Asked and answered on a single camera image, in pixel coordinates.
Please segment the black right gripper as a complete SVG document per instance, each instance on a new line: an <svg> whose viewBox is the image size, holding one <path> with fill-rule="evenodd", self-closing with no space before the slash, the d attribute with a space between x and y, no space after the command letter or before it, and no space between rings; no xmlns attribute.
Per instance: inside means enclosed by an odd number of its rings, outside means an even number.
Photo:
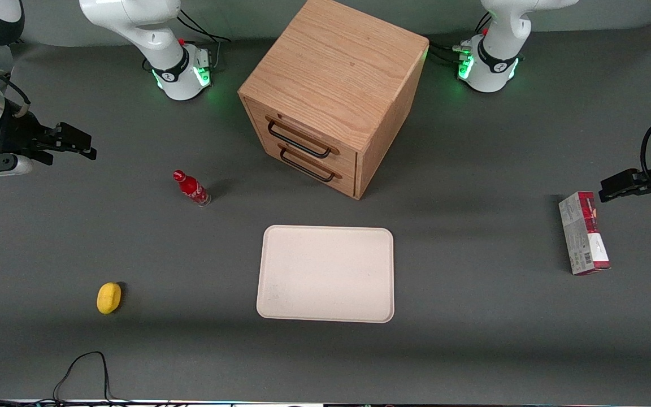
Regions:
<svg viewBox="0 0 651 407"><path fill-rule="evenodd" d="M3 111L0 119L0 154L23 155L28 159L51 166L55 152L79 154L96 160L97 150L92 147L92 137L67 123L46 127L32 113L16 118L11 109Z"/></svg>

